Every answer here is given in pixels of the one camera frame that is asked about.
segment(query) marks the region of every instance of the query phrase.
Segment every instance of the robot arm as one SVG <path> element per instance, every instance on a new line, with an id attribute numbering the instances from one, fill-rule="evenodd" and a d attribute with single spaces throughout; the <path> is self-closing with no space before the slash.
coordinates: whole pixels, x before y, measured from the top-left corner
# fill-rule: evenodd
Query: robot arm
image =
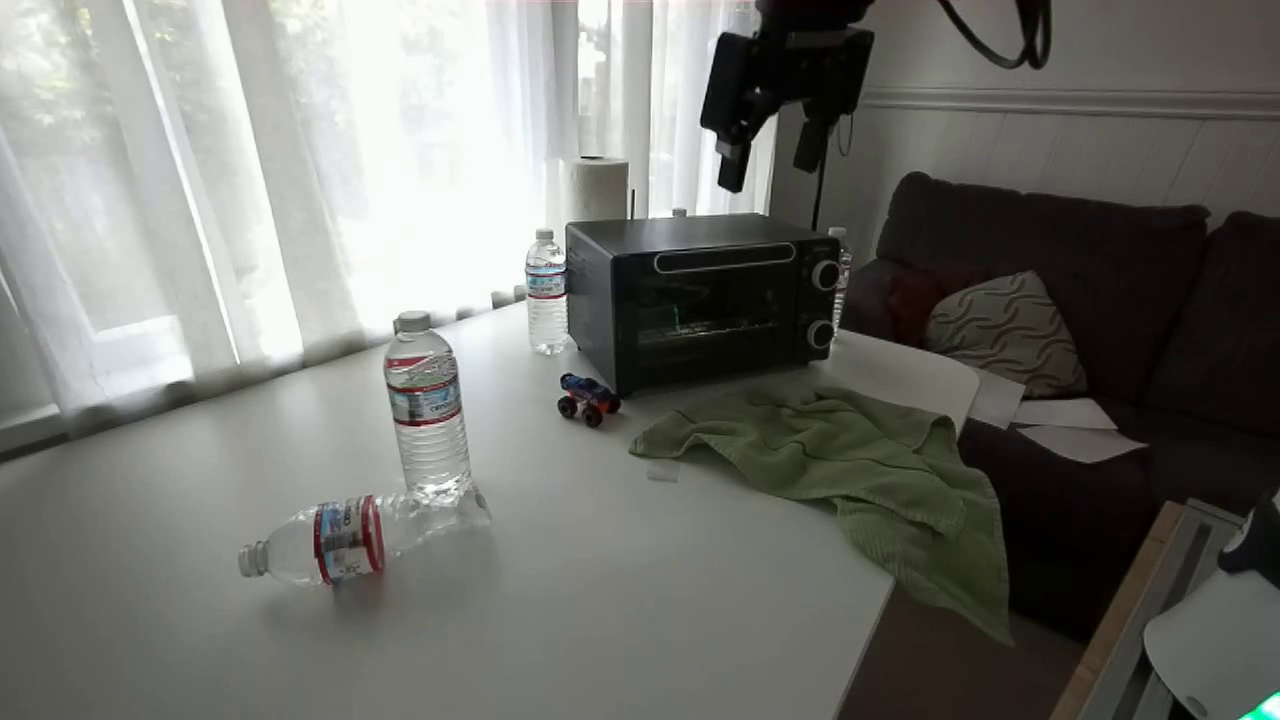
<path id="1" fill-rule="evenodd" d="M 1021 57 L 994 53 L 953 6 L 940 0 L 959 35 L 1001 66 L 1045 66 L 1050 60 L 1050 3 L 1051 0 L 1014 0 L 1025 47 Z M 715 132 L 719 189 L 742 191 L 751 161 L 751 137 L 772 113 L 803 100 L 803 132 L 796 143 L 796 166 L 816 171 L 828 156 L 828 137 L 841 117 L 857 109 L 863 88 L 872 32 L 851 23 L 872 6 L 872 0 L 757 0 L 762 32 L 726 32 L 713 60 L 713 78 L 703 94 L 702 124 Z"/>

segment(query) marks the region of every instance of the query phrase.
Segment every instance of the water bottle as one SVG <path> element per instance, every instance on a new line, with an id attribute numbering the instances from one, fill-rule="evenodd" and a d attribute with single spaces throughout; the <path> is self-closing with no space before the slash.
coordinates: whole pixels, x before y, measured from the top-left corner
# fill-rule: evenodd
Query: water bottle
<path id="1" fill-rule="evenodd" d="M 437 508 L 425 496 L 351 496 L 288 514 L 272 535 L 241 552 L 241 574 L 278 574 L 288 582 L 340 582 L 385 572 L 392 557 L 429 535 L 486 524 L 476 502 Z"/>
<path id="2" fill-rule="evenodd" d="M 404 487 L 434 502 L 482 500 L 458 361 L 429 310 L 397 316 L 385 361 Z"/>
<path id="3" fill-rule="evenodd" d="M 563 247 L 550 228 L 541 228 L 534 247 L 526 251 L 526 288 L 527 288 L 527 342 L 541 355 L 563 355 L 570 352 Z"/>

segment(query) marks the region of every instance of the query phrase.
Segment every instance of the small wheel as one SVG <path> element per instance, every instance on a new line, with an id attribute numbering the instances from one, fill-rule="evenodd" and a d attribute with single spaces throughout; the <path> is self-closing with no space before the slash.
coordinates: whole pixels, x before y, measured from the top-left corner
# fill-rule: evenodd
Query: small wheel
<path id="1" fill-rule="evenodd" d="M 587 424 L 587 426 L 602 426 L 602 424 L 604 424 L 604 412 L 602 412 L 595 402 L 587 402 L 587 409 L 583 409 L 583 424 Z"/>
<path id="2" fill-rule="evenodd" d="M 557 409 L 561 409 L 563 420 L 578 417 L 578 399 L 574 397 L 561 397 Z"/>

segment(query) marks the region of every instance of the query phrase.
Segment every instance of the couch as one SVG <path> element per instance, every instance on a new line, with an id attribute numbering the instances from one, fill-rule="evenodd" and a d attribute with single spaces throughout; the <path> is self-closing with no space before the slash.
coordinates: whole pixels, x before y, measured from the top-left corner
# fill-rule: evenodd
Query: couch
<path id="1" fill-rule="evenodd" d="M 1161 500 L 1249 510 L 1280 487 L 1280 221 L 1127 209 L 906 177 L 845 328 L 921 342 L 955 288 L 1035 271 L 1090 390 L 1150 447 L 1073 464 L 969 420 L 959 451 L 1003 508 L 1014 607 L 1090 641 Z"/>

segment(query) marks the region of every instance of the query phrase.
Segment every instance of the white curtain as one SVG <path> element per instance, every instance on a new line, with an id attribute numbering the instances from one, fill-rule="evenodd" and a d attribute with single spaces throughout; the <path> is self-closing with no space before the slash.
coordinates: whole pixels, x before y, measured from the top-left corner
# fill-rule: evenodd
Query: white curtain
<path id="1" fill-rule="evenodd" d="M 557 165 L 639 209 L 713 189 L 713 39 L 751 0 L 7 0 L 0 279 L 95 424 L 362 349 L 521 285 Z"/>

